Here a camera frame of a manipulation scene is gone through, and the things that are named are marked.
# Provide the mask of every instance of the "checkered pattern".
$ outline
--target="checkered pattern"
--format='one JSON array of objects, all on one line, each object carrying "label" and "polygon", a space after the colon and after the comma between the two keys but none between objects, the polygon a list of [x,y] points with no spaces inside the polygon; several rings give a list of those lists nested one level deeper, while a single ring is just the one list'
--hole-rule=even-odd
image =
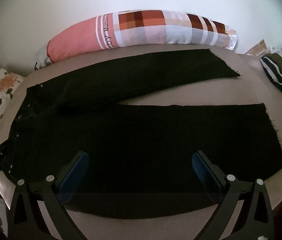
[{"label": "checkered pattern", "polygon": [[37,54],[37,68],[78,54],[143,44],[202,44],[234,49],[236,32],[189,13],[136,10],[110,13],[77,23]]}]

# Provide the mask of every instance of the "white wall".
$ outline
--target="white wall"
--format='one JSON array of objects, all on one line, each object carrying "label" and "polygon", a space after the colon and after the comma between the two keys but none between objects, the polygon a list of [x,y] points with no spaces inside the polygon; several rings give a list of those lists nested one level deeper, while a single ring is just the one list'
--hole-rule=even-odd
[{"label": "white wall", "polygon": [[0,0],[0,67],[26,75],[38,49],[65,28],[131,9],[186,11],[225,23],[237,31],[238,53],[261,39],[282,46],[282,0]]}]

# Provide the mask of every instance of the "silver screw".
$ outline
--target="silver screw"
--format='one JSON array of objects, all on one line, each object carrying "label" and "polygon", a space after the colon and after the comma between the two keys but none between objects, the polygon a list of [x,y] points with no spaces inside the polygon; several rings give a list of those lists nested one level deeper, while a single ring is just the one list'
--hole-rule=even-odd
[{"label": "silver screw", "polygon": [[259,185],[263,185],[263,184],[264,184],[263,180],[261,180],[261,179],[257,179],[256,182],[257,182],[257,184],[259,184]]},{"label": "silver screw", "polygon": [[53,175],[49,175],[48,177],[46,177],[46,181],[51,182],[54,180],[54,176]]},{"label": "silver screw", "polygon": [[229,181],[234,181],[234,180],[235,180],[235,177],[234,177],[232,174],[229,174],[228,176],[226,176],[226,178],[227,178]]},{"label": "silver screw", "polygon": [[24,184],[24,180],[23,180],[23,179],[20,179],[20,180],[18,181],[18,185],[21,186],[21,185],[23,185],[23,184]]}]

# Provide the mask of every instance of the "mattress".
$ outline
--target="mattress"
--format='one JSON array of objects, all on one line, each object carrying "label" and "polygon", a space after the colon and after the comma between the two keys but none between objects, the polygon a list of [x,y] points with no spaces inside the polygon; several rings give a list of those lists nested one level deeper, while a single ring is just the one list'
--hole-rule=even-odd
[{"label": "mattress", "polygon": [[[27,87],[45,82],[63,73],[113,58],[157,51],[211,49],[230,68],[240,73],[235,79],[215,79],[166,89],[121,102],[130,105],[246,105],[264,103],[277,131],[282,148],[282,93],[266,77],[258,58],[202,45],[142,45],[79,55],[30,74],[19,86],[0,121],[0,143],[8,138],[10,126],[25,97]],[[282,169],[265,181],[272,208],[282,201]],[[14,185],[0,172],[0,193],[10,207]],[[230,234],[242,203],[239,202],[223,233]],[[53,236],[60,239],[43,203],[43,216]],[[116,220],[68,211],[88,239],[193,239],[208,221],[215,206],[198,211],[154,219]]]}]

